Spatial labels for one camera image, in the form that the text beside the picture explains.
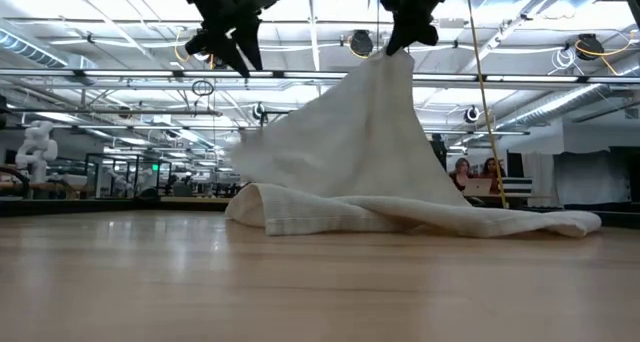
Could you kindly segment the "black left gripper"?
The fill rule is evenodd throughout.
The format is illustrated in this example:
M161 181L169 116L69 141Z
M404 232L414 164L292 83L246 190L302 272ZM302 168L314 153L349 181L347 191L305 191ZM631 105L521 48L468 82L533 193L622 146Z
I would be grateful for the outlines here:
M241 76L249 70L237 47L255 68L262 68L259 15L275 0L186 0L202 17L201 28L185 45L189 55L213 53Z

